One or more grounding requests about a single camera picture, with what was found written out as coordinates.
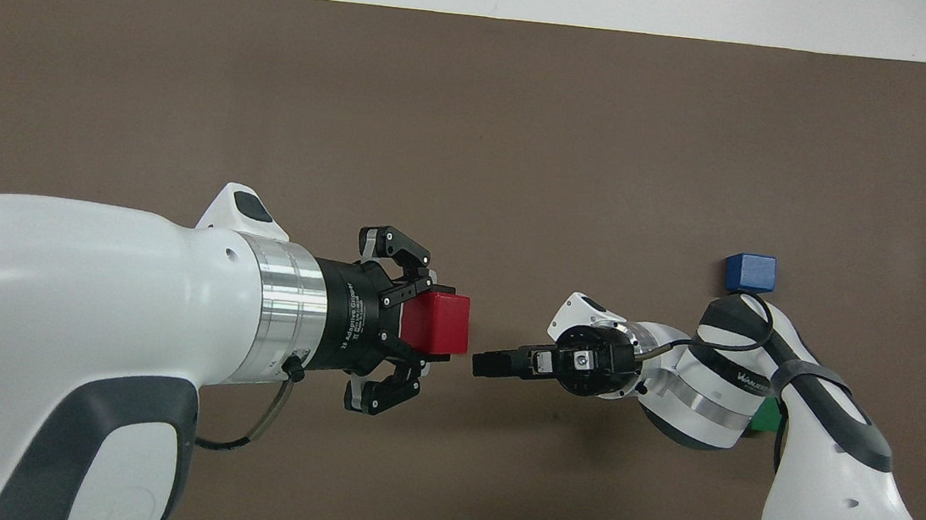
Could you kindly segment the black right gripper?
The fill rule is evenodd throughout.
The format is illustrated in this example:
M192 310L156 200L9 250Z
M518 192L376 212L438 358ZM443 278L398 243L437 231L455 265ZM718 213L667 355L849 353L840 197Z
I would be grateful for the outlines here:
M616 329L574 326L557 337L556 381L572 395L592 397L624 390L640 374L633 342ZM493 350L472 357L475 377L551 380L556 346Z

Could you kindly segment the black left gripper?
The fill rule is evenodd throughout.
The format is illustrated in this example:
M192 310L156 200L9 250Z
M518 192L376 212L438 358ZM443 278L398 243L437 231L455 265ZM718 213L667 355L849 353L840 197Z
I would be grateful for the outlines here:
M431 254L394 226L362 227L359 261L316 258L326 290L326 323L322 339L306 369L343 369L352 373L343 395L344 407L377 415L414 398L429 356L404 340L379 338L398 328L398 310L381 307L381 300L406 302L433 291ZM391 278L382 260L391 260L403 274ZM370 380L383 360L394 371L384 380Z

